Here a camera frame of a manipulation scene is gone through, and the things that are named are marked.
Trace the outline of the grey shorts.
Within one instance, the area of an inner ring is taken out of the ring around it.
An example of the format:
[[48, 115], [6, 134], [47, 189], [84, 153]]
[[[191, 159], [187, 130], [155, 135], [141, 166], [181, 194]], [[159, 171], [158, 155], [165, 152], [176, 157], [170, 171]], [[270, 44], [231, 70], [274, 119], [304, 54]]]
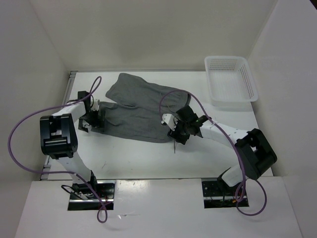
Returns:
[[120, 73], [106, 92], [111, 102], [100, 102], [100, 126], [93, 131], [110, 136], [167, 143], [169, 127], [161, 124], [160, 114], [175, 115], [188, 105], [191, 96], [175, 88], [148, 83], [143, 78]]

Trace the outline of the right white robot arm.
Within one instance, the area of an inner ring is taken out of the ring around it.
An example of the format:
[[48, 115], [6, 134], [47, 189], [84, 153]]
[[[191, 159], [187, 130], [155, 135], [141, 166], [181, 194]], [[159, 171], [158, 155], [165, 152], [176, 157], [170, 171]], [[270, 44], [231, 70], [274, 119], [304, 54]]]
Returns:
[[230, 194], [243, 179], [257, 180], [277, 161], [261, 130], [241, 130], [210, 121], [206, 115], [198, 117], [190, 106], [179, 109], [176, 116], [163, 114], [161, 124], [169, 127], [170, 138], [183, 145], [192, 135], [216, 141], [238, 153], [238, 163], [242, 163], [243, 168], [236, 165], [219, 176], [217, 189], [223, 195]]

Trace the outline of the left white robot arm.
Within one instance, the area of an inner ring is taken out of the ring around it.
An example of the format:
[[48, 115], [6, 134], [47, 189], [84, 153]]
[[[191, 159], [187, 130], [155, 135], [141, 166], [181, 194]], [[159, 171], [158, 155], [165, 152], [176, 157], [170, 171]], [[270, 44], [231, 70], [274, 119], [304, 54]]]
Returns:
[[99, 119], [99, 100], [95, 100], [87, 91], [79, 91], [77, 100], [71, 101], [68, 107], [40, 118], [41, 150], [70, 172], [76, 196], [95, 198], [99, 186], [94, 173], [86, 167], [78, 154], [76, 121], [78, 129], [84, 132], [102, 125]]

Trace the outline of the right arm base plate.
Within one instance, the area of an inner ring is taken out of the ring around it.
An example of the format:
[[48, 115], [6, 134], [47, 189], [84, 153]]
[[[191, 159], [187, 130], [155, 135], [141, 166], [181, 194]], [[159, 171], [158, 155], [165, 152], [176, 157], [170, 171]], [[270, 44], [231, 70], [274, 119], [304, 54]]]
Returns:
[[[234, 197], [237, 186], [224, 187], [216, 178], [202, 179], [202, 192], [204, 200], [204, 208], [232, 208], [236, 207], [237, 201]], [[238, 207], [249, 207], [247, 195]]]

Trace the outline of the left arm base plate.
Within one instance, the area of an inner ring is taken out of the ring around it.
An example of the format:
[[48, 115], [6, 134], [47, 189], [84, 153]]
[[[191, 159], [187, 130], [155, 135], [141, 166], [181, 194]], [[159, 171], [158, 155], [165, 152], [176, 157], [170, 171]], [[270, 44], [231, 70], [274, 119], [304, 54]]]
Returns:
[[[102, 207], [97, 197], [86, 186], [80, 189], [73, 184], [62, 185], [61, 188], [69, 194], [68, 211], [98, 211]], [[95, 188], [106, 209], [113, 210], [115, 181], [98, 181]]]

